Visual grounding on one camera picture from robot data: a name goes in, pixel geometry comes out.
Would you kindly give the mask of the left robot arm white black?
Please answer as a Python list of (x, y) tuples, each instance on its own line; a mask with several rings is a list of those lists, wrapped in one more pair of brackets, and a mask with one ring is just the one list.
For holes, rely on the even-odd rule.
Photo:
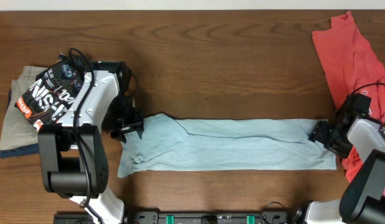
[(37, 135), (46, 191), (69, 199), (82, 213), (58, 213), (54, 223), (127, 223), (125, 204), (108, 185), (109, 165), (101, 133), (126, 142), (144, 130), (141, 110), (127, 96), (132, 71), (122, 61), (93, 61), (70, 110)]

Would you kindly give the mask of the light blue t-shirt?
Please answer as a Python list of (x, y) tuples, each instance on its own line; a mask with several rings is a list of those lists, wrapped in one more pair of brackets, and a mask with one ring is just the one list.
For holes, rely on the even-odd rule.
[(127, 133), (118, 167), (124, 178), (145, 170), (335, 170), (336, 156), (309, 135), (315, 119), (145, 118)]

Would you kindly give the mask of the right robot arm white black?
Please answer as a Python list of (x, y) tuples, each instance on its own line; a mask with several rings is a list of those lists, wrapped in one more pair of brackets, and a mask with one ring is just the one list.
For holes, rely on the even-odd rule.
[(385, 224), (385, 125), (368, 114), (371, 99), (350, 94), (335, 113), (335, 123), (319, 121), (309, 139), (347, 157), (356, 149), (363, 162), (338, 200), (312, 202), (304, 223)]

